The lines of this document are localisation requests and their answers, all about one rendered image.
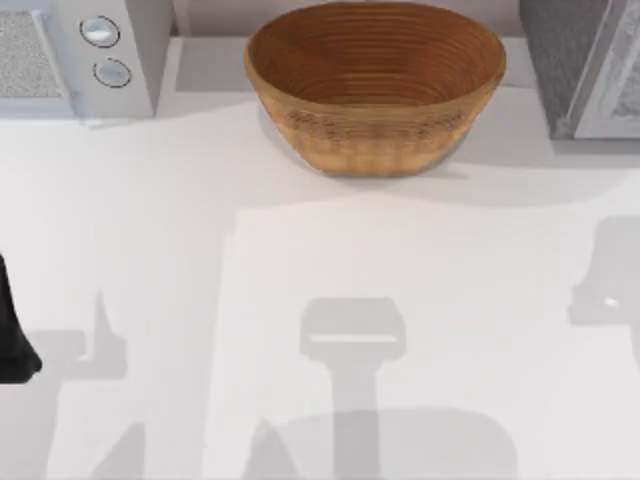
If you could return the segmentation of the brown woven basket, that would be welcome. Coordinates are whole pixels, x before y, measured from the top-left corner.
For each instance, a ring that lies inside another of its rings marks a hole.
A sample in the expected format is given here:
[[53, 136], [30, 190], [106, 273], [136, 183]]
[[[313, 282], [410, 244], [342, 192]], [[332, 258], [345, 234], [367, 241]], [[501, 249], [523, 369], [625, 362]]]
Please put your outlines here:
[[330, 175], [413, 175], [469, 133], [504, 78], [506, 49], [460, 13], [407, 1], [333, 1], [279, 15], [244, 50], [284, 141]]

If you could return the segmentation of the pale microwave oven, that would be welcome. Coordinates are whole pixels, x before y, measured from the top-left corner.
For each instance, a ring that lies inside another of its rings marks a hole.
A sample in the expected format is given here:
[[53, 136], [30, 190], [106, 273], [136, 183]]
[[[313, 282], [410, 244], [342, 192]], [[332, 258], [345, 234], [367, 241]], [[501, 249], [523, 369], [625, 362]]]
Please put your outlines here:
[[[119, 27], [111, 48], [80, 35], [82, 20]], [[173, 0], [0, 0], [0, 119], [125, 121], [154, 116], [174, 24]], [[125, 63], [124, 88], [101, 85], [93, 65]]]

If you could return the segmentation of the round microwave knob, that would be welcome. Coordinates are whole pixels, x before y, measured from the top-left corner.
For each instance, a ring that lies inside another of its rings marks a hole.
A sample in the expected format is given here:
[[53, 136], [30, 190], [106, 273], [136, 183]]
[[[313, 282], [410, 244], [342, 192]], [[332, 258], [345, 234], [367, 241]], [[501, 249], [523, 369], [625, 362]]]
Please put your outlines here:
[[96, 48], [111, 48], [121, 38], [118, 25], [105, 16], [82, 20], [79, 24], [79, 32], [88, 44]]
[[130, 68], [120, 60], [107, 58], [93, 65], [94, 78], [111, 89], [126, 87], [132, 80]]

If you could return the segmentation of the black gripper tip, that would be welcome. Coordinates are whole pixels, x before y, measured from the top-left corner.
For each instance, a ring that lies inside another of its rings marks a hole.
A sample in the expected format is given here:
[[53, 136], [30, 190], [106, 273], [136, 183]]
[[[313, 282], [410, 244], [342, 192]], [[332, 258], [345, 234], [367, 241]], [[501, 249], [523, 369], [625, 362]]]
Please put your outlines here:
[[42, 366], [19, 322], [6, 263], [0, 254], [0, 384], [26, 384]]

